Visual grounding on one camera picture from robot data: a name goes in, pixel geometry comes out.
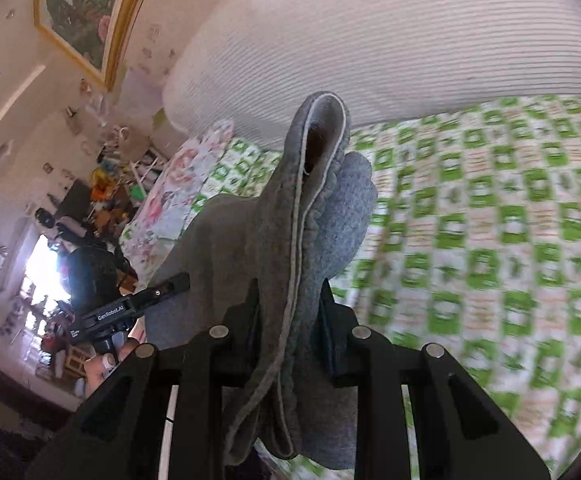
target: white ribbed headboard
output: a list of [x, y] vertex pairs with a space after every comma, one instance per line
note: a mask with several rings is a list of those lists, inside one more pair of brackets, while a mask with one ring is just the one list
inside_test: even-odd
[[581, 0], [226, 0], [184, 49], [164, 103], [183, 131], [232, 117], [238, 135], [278, 148], [320, 89], [356, 125], [581, 94]]

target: person's hand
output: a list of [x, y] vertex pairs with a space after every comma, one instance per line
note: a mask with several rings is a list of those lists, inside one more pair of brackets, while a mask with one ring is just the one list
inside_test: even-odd
[[[135, 338], [129, 337], [118, 353], [120, 362], [128, 357], [134, 349], [139, 346], [139, 344], [139, 341]], [[90, 396], [97, 388], [99, 388], [100, 384], [104, 382], [104, 372], [110, 370], [114, 365], [115, 358], [112, 354], [96, 355], [84, 363], [87, 396]]]

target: framed painting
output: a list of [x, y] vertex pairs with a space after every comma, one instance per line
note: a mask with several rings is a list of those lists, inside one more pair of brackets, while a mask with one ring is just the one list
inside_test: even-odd
[[34, 0], [35, 25], [110, 90], [140, 1]]

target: gray felt fabric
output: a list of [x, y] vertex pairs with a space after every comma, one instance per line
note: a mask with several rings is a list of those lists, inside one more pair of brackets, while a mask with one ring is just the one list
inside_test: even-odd
[[327, 382], [312, 344], [321, 283], [352, 260], [377, 199], [370, 164], [345, 156], [348, 142], [339, 97], [309, 96], [261, 196], [209, 200], [152, 280], [190, 274], [188, 292], [146, 316], [149, 340], [163, 349], [221, 322], [258, 279], [260, 361], [246, 386], [226, 397], [226, 463], [242, 462], [260, 437], [280, 458], [301, 453], [332, 469], [354, 464], [355, 391]]

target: pink rose print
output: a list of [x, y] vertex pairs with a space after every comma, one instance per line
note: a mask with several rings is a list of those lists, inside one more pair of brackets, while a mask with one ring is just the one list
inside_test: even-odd
[[99, 25], [97, 25], [97, 36], [102, 40], [102, 43], [106, 43], [106, 36], [108, 36], [108, 27], [110, 27], [110, 16], [102, 16], [99, 20]]

